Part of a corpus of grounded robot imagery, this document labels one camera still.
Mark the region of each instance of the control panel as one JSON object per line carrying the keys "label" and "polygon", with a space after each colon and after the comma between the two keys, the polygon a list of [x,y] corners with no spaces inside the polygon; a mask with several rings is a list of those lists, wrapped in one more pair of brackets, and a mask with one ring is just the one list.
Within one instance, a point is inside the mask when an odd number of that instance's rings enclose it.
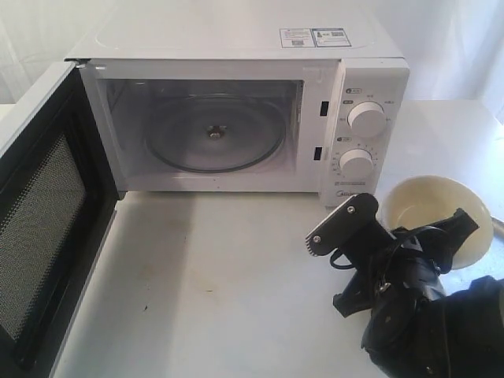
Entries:
{"label": "control panel", "polygon": [[374,193],[410,70],[401,58],[346,59],[336,74],[321,200],[338,206]]}

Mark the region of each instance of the microwave oven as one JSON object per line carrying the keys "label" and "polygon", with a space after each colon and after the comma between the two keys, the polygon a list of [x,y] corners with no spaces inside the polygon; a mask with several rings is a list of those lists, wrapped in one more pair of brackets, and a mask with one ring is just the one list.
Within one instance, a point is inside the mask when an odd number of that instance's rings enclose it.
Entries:
{"label": "microwave oven", "polygon": [[354,2],[120,2],[0,123],[0,376],[47,376],[125,192],[373,192],[408,75]]}

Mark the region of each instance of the microwave door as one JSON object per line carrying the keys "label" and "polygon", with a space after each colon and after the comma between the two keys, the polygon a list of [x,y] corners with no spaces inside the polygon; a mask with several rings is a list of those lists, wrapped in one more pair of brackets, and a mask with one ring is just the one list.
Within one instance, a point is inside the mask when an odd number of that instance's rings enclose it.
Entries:
{"label": "microwave door", "polygon": [[118,200],[72,62],[0,121],[0,376],[47,377]]}

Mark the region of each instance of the door mesh screen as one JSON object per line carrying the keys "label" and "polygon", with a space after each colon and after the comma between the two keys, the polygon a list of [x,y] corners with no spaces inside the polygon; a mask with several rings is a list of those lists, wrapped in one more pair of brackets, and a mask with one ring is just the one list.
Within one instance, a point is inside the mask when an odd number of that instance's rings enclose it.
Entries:
{"label": "door mesh screen", "polygon": [[0,219],[0,325],[21,331],[86,196],[66,138],[53,144]]}

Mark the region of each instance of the brand logo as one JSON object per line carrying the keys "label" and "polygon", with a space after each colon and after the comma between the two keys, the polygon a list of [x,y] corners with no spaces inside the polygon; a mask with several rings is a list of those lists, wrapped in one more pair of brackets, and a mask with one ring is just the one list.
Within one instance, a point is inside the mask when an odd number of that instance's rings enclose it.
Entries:
{"label": "brand logo", "polygon": [[337,191],[336,197],[350,197],[351,195],[359,195],[360,193],[356,193],[353,191]]}

